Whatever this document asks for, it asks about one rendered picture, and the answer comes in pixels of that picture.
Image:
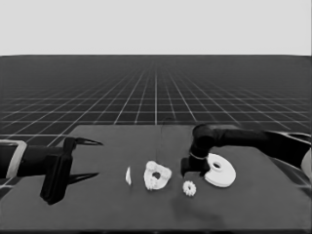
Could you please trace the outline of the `small loose white gear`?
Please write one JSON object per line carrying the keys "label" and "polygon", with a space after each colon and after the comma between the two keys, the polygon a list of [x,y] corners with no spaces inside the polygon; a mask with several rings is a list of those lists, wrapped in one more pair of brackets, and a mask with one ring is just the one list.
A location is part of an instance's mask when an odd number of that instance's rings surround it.
{"label": "small loose white gear", "polygon": [[197,188],[194,182],[187,180],[183,185],[182,185],[182,190],[183,193],[186,196],[192,197],[196,194]]}

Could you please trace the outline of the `large thick white disc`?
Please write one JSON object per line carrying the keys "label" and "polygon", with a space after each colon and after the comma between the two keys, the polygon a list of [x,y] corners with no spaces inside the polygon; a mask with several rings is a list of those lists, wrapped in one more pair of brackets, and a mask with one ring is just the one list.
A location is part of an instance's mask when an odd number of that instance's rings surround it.
{"label": "large thick white disc", "polygon": [[236,171],[224,157],[210,153],[207,158],[210,170],[204,179],[216,187],[229,187],[236,179]]}

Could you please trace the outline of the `white round carrier with pins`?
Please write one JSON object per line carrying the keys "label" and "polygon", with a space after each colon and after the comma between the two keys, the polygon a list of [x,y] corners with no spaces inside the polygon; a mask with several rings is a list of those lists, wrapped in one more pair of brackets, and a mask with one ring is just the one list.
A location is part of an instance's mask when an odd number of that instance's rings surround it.
{"label": "white round carrier with pins", "polygon": [[157,170],[155,172],[150,172],[149,170],[146,169],[145,166],[145,171],[143,174],[144,183],[146,183],[151,178],[156,179],[157,186],[155,187],[154,190],[163,189],[167,185],[171,177],[172,171],[163,165],[158,164]]}

